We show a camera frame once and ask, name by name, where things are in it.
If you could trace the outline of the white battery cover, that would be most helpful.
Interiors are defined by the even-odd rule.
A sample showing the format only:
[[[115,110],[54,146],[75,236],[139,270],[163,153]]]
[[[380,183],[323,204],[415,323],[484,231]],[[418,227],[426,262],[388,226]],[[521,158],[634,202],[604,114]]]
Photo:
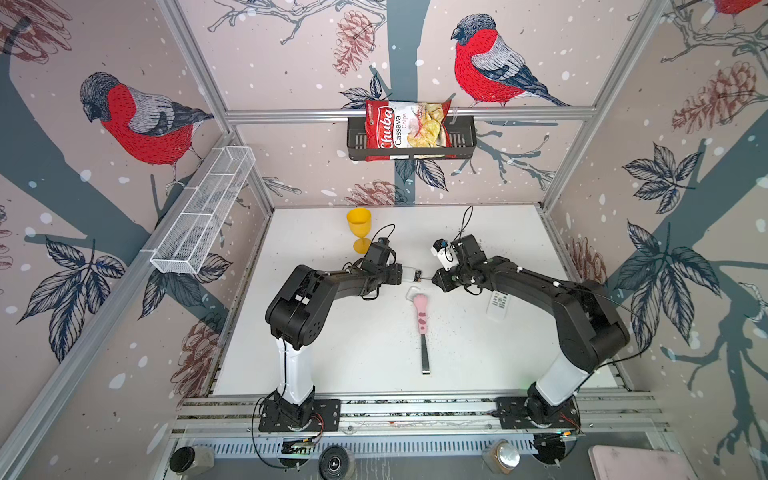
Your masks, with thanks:
[[[416,286],[410,287],[410,288],[408,289],[407,293],[406,293],[406,299],[407,299],[408,301],[413,301],[413,299],[414,299],[414,298],[415,298],[417,295],[419,295],[419,294],[421,294],[421,293],[422,293],[422,291],[421,291],[421,289],[420,289],[419,287],[416,287]]]

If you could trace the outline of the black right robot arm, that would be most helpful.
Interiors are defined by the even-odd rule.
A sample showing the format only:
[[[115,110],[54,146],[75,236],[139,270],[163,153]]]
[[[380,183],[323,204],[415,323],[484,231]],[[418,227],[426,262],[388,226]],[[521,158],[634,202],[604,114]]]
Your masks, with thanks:
[[[448,293],[459,287],[473,295],[507,294],[550,314],[560,353],[527,390],[527,417],[548,427],[575,406],[576,391],[629,344],[630,333],[598,282],[559,280],[525,269],[501,256],[488,258],[472,235],[449,243],[436,240],[431,252],[442,267],[432,283]]]

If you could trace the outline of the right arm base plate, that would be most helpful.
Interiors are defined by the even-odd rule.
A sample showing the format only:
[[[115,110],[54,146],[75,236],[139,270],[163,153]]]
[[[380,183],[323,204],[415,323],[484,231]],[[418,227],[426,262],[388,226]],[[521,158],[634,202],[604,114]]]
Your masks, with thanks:
[[[537,397],[498,397],[492,416],[502,429],[560,429],[578,430],[581,418],[574,397],[553,406]]]

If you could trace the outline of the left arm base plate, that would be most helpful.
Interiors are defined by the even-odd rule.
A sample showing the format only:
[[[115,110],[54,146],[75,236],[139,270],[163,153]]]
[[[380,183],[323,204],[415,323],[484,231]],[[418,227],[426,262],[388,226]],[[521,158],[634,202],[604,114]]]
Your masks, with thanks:
[[[257,409],[260,433],[336,432],[340,422],[341,402],[337,399],[308,398],[300,405],[282,397],[269,397]]]

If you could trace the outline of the white AC remote with display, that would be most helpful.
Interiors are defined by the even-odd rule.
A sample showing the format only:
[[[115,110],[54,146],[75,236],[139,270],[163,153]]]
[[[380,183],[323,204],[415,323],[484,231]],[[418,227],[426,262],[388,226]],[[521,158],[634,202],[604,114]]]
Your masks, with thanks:
[[[414,267],[402,267],[401,280],[403,282],[418,283],[421,281],[422,271]]]

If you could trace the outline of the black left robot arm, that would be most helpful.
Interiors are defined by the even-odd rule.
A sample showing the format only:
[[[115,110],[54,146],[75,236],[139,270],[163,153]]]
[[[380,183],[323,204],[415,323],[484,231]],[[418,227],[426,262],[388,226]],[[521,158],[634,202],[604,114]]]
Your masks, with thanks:
[[[293,270],[265,314],[280,356],[280,384],[262,404],[262,430],[297,431],[313,421],[316,388],[309,346],[322,332],[333,303],[347,297],[373,301],[382,286],[397,286],[402,277],[403,266],[385,237],[338,271],[307,265]]]

